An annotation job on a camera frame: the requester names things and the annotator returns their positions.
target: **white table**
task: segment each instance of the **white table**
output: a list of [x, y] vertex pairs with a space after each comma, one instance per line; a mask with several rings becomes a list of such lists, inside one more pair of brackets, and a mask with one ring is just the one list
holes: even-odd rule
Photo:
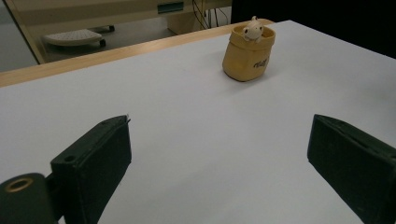
[[361, 223], [306, 158], [314, 114], [396, 147], [396, 61], [293, 21], [240, 83], [228, 35], [0, 89], [0, 180], [129, 114], [133, 159], [100, 223]]

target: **floor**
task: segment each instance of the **floor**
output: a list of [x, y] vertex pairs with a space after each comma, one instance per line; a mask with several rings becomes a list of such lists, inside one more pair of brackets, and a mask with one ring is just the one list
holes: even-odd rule
[[[217, 9], [217, 16], [218, 19], [216, 20], [214, 10], [211, 10], [212, 27], [216, 27], [217, 24], [219, 26], [229, 24], [231, 19], [231, 8], [224, 7]], [[106, 40], [106, 46], [103, 48], [100, 48], [99, 42], [92, 43], [90, 45], [63, 48], [46, 44], [46, 51], [49, 55], [50, 61], [60, 61], [81, 55], [122, 48], [176, 35], [167, 28], [167, 19], [165, 17], [114, 24], [114, 27], [114, 32], [111, 32], [109, 27], [90, 29], [101, 34]]]

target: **white plush toy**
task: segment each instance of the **white plush toy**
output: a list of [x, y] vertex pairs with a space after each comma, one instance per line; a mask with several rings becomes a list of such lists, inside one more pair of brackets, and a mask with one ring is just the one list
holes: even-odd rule
[[251, 22], [244, 28], [244, 39], [246, 41], [256, 40], [256, 43], [262, 41], [262, 32], [264, 25], [257, 20], [257, 17], [251, 18]]

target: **wooden table edge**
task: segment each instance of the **wooden table edge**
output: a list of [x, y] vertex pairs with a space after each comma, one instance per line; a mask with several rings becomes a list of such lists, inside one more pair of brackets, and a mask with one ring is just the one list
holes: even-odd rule
[[[264, 25], [273, 23], [266, 19], [260, 19]], [[98, 53], [79, 56], [76, 58], [66, 59], [53, 63], [43, 63], [26, 68], [11, 70], [0, 73], [0, 88], [27, 82], [43, 77], [59, 75], [65, 72], [78, 70], [94, 66], [101, 63], [113, 62], [119, 59], [132, 57], [139, 54], [149, 53], [159, 49], [167, 49], [177, 45], [187, 44], [199, 40], [208, 39], [219, 35], [227, 35], [238, 25], [246, 24], [248, 21], [235, 24], [220, 26], [203, 31], [188, 33], [185, 35], [176, 35], [163, 39], [153, 40], [141, 44], [136, 44], [119, 49], [110, 49]]]

